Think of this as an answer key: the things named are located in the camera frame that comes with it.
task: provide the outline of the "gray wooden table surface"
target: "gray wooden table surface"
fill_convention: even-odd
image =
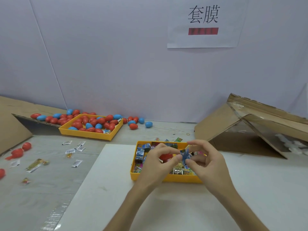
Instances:
[[[53,230],[46,228],[52,211],[61,214],[79,189],[106,143],[135,145],[139,140],[174,141],[177,137],[183,142],[194,139],[196,124],[153,122],[152,128],[139,125],[137,130],[130,130],[123,125],[112,141],[61,136],[58,129],[42,124],[21,120],[34,134],[25,142],[32,144],[32,149],[26,151],[20,159],[19,166],[10,168],[10,162],[4,158],[10,151],[0,157],[0,168],[6,170],[6,176],[0,180],[0,230],[39,231]],[[71,145],[64,141],[72,140]],[[64,152],[77,146],[79,141],[87,141],[82,152],[74,153],[71,159]],[[36,171],[27,173],[25,168],[36,159],[49,160],[49,165],[42,165]],[[76,159],[83,160],[78,168],[71,165]],[[24,185],[21,181],[29,178],[31,183]]]

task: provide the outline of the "cardboard box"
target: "cardboard box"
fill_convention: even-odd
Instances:
[[[195,126],[195,137],[210,141],[219,151],[287,159],[285,153],[294,151],[293,146],[298,148],[294,141],[308,146],[308,120],[230,94],[224,105]],[[308,147],[299,150],[307,151]]]
[[[51,116],[55,113],[66,113],[66,110],[0,96],[0,155],[32,136],[15,117],[59,127],[30,118],[33,113]]]

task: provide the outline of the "red rectangle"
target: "red rectangle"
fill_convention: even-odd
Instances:
[[[188,35],[218,35],[218,27],[189,28]]]

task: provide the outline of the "white wall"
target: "white wall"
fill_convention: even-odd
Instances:
[[[66,108],[29,0],[0,0],[0,95]]]
[[[169,50],[171,0],[30,1],[68,108],[194,122],[231,92],[288,110],[308,82],[308,0],[250,0],[237,48]]]

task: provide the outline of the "yellow plastic tray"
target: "yellow plastic tray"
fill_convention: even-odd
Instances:
[[[143,145],[146,143],[151,143],[151,142],[150,141],[138,141],[136,144],[135,154],[134,154],[134,158],[132,162],[132,167],[130,170],[131,179],[133,181],[136,181],[140,175],[140,173],[134,173],[137,146],[138,144]],[[159,141],[159,143],[177,143],[179,150],[185,149],[185,147],[188,145],[187,143],[178,143],[178,142],[160,142]],[[176,174],[168,174],[163,181],[164,182],[202,183],[202,181],[195,175],[176,175]]]
[[[105,117],[105,116],[99,116],[99,115],[90,115],[90,114],[79,114],[77,117],[74,117],[69,122],[65,123],[63,126],[59,128],[59,131],[62,135],[72,135],[72,136],[79,136],[79,137],[85,137],[85,138],[92,138],[92,139],[100,139],[100,140],[112,140],[112,138],[116,135],[116,133],[119,131],[121,126],[123,125],[123,119],[115,126],[115,129],[110,134],[102,134],[102,133],[95,133],[95,132],[86,132],[86,131],[75,131],[75,130],[69,130],[68,128],[71,127],[73,122],[77,119],[79,119],[81,116],[87,116],[89,119],[91,117]]]

